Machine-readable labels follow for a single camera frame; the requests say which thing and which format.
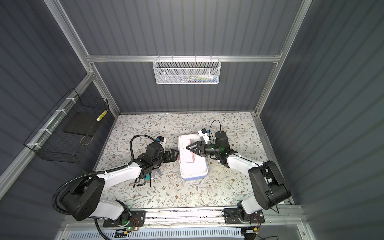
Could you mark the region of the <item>white blue plastic toolbox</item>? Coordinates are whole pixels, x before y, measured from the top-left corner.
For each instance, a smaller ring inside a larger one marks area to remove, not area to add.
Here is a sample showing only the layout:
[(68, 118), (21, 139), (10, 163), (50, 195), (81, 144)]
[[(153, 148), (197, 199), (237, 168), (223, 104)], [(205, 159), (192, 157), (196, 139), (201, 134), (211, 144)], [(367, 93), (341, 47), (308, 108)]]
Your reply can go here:
[(187, 150), (187, 146), (200, 140), (199, 134), (178, 137), (180, 173), (186, 182), (204, 179), (208, 174), (206, 159)]

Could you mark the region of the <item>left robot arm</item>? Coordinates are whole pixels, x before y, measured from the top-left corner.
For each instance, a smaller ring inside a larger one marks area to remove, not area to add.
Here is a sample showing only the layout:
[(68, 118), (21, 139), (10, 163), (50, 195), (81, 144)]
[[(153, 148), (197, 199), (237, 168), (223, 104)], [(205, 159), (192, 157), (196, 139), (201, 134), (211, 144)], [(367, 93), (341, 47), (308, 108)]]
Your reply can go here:
[(62, 184), (53, 194), (52, 206), (63, 215), (77, 221), (87, 218), (118, 220), (129, 214), (129, 207), (122, 201), (107, 200), (103, 191), (126, 181), (143, 180), (164, 163), (177, 161), (178, 150), (165, 150), (163, 137), (148, 137), (151, 143), (146, 151), (120, 167), (83, 174)]

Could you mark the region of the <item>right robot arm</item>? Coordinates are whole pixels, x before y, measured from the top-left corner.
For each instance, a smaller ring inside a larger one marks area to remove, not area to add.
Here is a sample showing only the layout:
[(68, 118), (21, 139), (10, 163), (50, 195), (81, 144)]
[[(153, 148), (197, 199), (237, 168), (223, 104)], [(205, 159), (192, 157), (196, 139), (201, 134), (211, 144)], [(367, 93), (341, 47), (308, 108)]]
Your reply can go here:
[(190, 157), (213, 157), (226, 168), (250, 178), (253, 193), (238, 203), (239, 218), (245, 219), (260, 210), (268, 210), (291, 197), (291, 190), (273, 161), (254, 162), (241, 156), (231, 148), (225, 131), (220, 130), (213, 135), (213, 144), (209, 143), (212, 137), (210, 129), (198, 131), (198, 136), (198, 140), (190, 140), (181, 150), (188, 150)]

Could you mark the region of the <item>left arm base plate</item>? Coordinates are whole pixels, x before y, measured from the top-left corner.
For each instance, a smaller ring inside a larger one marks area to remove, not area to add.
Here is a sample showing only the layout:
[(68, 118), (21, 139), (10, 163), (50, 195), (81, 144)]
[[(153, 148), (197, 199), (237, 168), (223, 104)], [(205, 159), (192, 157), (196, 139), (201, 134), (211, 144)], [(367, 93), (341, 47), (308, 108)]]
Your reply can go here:
[(146, 219), (146, 211), (130, 211), (123, 212), (117, 220), (107, 219), (103, 223), (104, 228), (128, 228), (128, 227), (143, 227)]

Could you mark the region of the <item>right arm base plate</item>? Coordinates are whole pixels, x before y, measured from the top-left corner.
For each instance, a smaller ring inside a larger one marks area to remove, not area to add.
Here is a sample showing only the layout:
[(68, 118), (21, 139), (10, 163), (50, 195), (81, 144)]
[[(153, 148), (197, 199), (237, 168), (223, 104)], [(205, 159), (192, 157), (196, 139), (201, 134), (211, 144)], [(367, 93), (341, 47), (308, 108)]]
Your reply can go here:
[(257, 211), (252, 214), (246, 214), (238, 208), (224, 208), (221, 212), (227, 225), (235, 224), (263, 224), (265, 223), (264, 214), (262, 211)]

